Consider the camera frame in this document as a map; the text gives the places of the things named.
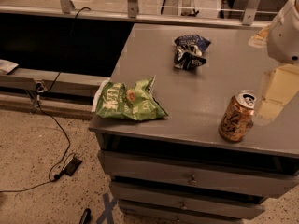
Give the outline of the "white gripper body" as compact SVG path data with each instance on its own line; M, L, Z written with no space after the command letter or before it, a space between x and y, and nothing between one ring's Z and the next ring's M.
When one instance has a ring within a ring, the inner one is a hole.
M288 0L272 20L267 52L280 63L299 63L299 0Z

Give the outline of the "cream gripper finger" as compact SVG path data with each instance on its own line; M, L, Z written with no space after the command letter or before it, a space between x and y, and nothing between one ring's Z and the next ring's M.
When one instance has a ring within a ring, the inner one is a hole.
M274 120L284 106L299 92L299 66L282 63L263 75L262 88L255 106L255 117Z
M269 26L265 26L261 31L249 39L249 45L254 48L265 48L267 46L267 37Z

